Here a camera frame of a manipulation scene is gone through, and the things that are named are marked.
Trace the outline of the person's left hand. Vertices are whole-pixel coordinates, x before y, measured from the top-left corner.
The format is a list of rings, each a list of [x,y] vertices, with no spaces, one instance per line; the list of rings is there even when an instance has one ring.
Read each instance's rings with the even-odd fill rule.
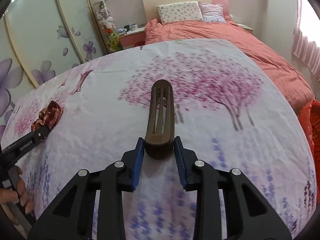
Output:
[[[25,213],[29,214],[34,209],[33,202],[29,198],[29,193],[25,187],[25,182],[21,178],[21,175],[23,174],[23,171],[20,167],[15,167],[17,173],[18,173],[18,182],[15,187],[15,191],[12,191],[12,189],[1,189],[1,204],[7,204],[7,203],[14,203],[17,204],[18,202],[22,207],[25,209]]]

